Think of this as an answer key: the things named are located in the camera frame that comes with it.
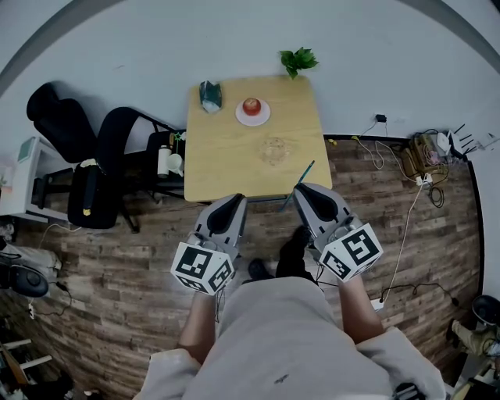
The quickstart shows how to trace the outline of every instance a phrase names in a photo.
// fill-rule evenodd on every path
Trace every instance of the red apple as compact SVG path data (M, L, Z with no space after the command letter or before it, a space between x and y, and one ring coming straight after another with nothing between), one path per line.
M243 111L245 111L245 114L248 116L256 116L259 114L261 107L260 101L256 98L250 97L243 102Z

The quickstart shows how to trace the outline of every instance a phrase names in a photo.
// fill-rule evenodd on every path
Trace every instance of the white plate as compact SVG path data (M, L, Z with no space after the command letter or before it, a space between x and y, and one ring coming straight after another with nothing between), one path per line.
M259 114L256 116L248 116L245 114L245 111L243 111L243 103L245 100L236 106L236 119L247 127L257 127L258 125L262 125L271 116L271 108L269 107L269 104L260 98L257 98L257 100L260 101L261 109Z

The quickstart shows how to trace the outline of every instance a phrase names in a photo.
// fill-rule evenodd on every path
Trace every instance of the wall outlet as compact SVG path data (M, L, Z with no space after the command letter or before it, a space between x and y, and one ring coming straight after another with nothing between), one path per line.
M375 311L381 310L384 307L384 302L380 302L379 298L372 300L372 307Z
M375 120L377 122L386 123L388 121L388 118L385 116L385 114L375 114Z

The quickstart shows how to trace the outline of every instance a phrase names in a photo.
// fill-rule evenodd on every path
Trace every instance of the small box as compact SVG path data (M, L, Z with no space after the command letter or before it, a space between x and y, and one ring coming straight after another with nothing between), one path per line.
M180 243L170 272L186 288L214 295L234 277L235 269L226 253Z
M320 263L347 282L368 270L384 253L369 223L325 246Z
M200 103L208 114L213 114L222 108L222 90L220 84L212 84L206 80L200 83Z

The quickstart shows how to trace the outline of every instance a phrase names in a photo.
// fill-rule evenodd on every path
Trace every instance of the white cable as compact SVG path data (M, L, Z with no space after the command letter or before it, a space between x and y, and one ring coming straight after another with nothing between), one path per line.
M401 243L401 248L399 249L398 261L396 261L396 269L394 271L394 275L392 276L391 284L389 285L389 289L387 290L387 296L385 296L384 302L386 302L388 300L389 293L391 293L392 284L394 283L394 279L396 278L396 273L398 272L399 260L401 259L401 254L403 253L403 247L405 246L406 233L408 232L409 215L412 212L413 207L415 206L416 200L418 199L422 189L423 189L423 185L420 186L419 192L416 194L415 200L413 200L413 204L408 210L408 216L406 217L405 233L403 234L403 241Z
M61 225L59 225L58 223L53 223L52 225L49 225L49 227L45 230L43 236L41 237L40 244L38 245L38 248L41 247L41 244L44 242L45 235L47 234L48 230L52 227L60 227L61 229L67 230L68 232L76 232L77 230L81 229L81 227L78 227L77 229L71 230L70 228L61 227Z
M375 162L375 158L373 157L373 153L370 151L370 149L367 148L363 143L361 143L360 140L358 140L358 143L372 156L372 162L375 165L375 168L377 168L378 170L381 170L382 168L384 168L384 161L385 160L384 160L384 157L382 157L382 155L378 151L377 142L375 142L375 149L377 150L378 156L382 160L382 165L381 166L378 166L377 163Z
M372 130L373 127L375 127L375 125L377 125L377 121L375 121L371 127L369 127L368 129L364 130L363 133L359 135L359 137L362 137L366 132L368 132L369 130Z
M385 145L384 143L381 143L381 142L379 142L379 141L376 141L376 142L375 142L375 146L377 146L377 143L378 143L379 145L383 145L384 147L387 147L389 150L391 150L392 156L394 157L394 160L395 160L395 161L396 161L396 163L398 164L399 170L401 171L401 173L403 174L403 176L404 176L406 179L408 179L408 180L410 180L410 181L412 181L412 182L415 182L415 183L416 183L416 180L413 180L412 178L408 177L408 176L405 174L405 171L403 170L403 168L401 168L401 164L400 164L400 163L399 163L399 161L398 161L398 157L396 157L396 154L394 154L394 152L392 151L392 148L390 148L389 146L387 146L387 145Z

